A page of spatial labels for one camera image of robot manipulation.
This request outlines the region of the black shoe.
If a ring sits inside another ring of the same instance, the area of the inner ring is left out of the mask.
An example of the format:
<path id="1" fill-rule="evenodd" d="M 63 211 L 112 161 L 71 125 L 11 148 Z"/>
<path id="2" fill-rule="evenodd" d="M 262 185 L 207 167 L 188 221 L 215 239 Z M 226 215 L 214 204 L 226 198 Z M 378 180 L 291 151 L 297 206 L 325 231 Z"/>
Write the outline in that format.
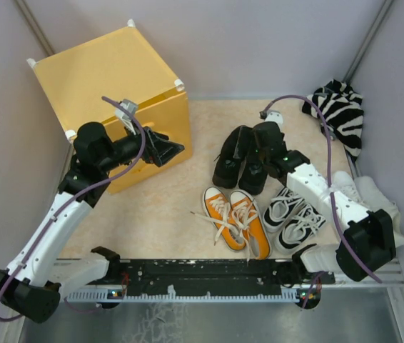
<path id="1" fill-rule="evenodd" d="M 226 138 L 217 157 L 212 182 L 217 187 L 232 189 L 237 185 L 241 165 L 252 140 L 252 128 L 241 125 Z"/>
<path id="2" fill-rule="evenodd" d="M 248 152 L 243 168 L 243 173 L 238 181 L 238 187 L 255 196 L 260 194 L 268 177 L 256 149 Z"/>

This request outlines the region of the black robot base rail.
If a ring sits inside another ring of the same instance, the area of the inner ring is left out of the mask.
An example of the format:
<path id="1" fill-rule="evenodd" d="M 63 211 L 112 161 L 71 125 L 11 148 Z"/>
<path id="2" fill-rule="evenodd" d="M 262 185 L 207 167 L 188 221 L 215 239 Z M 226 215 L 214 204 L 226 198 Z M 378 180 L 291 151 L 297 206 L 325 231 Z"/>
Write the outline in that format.
<path id="1" fill-rule="evenodd" d="M 123 259 L 116 267 L 68 303 L 300 303 L 314 278 L 279 259 Z"/>

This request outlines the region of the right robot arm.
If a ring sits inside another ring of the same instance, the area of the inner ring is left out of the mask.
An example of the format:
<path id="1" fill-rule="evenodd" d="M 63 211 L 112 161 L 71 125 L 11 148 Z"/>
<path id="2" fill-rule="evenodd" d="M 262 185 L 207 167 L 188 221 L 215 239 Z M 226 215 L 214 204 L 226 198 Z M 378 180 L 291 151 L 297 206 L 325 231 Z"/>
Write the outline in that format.
<path id="1" fill-rule="evenodd" d="M 305 155 L 287 149 L 277 123 L 255 125 L 253 136 L 269 176 L 303 197 L 333 223 L 340 237 L 339 244 L 305 248 L 292 266 L 293 276 L 306 283 L 318 272 L 342 272 L 355 282 L 366 277 L 378 282 L 375 271 L 396 257 L 390 215 L 382 209 L 373 212 L 336 189 Z"/>

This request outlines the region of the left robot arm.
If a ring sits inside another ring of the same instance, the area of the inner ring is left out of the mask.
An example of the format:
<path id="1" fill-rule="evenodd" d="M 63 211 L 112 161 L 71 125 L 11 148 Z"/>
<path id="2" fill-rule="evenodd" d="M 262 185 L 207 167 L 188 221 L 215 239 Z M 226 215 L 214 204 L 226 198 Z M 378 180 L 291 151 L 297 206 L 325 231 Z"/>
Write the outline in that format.
<path id="1" fill-rule="evenodd" d="M 70 293 L 94 281 L 112 284 L 121 278 L 120 256 L 104 247 L 93 248 L 65 274 L 54 274 L 53 267 L 75 229 L 113 181 L 110 171 L 121 165 L 131 170 L 139 160 L 160 167 L 185 149 L 147 126 L 133 127 L 117 141 L 98 122 L 84 124 L 77 131 L 71 166 L 50 210 L 21 252 L 0 269 L 0 304 L 18 317 L 45 322 Z"/>

